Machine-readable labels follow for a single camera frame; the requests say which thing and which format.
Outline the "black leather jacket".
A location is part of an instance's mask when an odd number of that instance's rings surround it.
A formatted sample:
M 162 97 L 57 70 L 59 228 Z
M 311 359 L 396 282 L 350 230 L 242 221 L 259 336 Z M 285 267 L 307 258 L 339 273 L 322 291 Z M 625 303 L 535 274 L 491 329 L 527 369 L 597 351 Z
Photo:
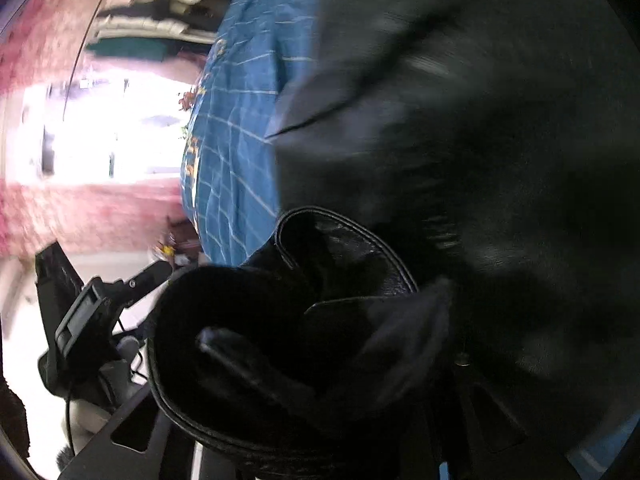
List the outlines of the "black leather jacket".
M 317 0 L 280 214 L 155 307 L 150 383 L 261 479 L 575 479 L 639 409 L 629 0 Z

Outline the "stacked clothes on shelf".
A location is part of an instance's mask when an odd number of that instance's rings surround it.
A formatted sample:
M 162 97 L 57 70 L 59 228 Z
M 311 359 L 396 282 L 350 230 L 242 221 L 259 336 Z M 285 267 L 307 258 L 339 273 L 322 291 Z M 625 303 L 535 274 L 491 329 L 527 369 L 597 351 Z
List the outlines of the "stacked clothes on shelf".
M 85 49 L 97 58 L 162 62 L 206 55 L 231 0 L 129 0 L 93 19 Z

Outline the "blue striped bed sheet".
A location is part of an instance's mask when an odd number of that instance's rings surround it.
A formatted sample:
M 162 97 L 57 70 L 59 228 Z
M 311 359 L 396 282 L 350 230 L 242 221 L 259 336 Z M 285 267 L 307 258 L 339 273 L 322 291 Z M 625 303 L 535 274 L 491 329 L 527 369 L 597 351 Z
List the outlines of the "blue striped bed sheet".
M 280 94 L 308 73 L 317 0 L 231 0 L 186 128 L 184 213 L 209 262 L 239 266 L 280 214 L 268 141 Z

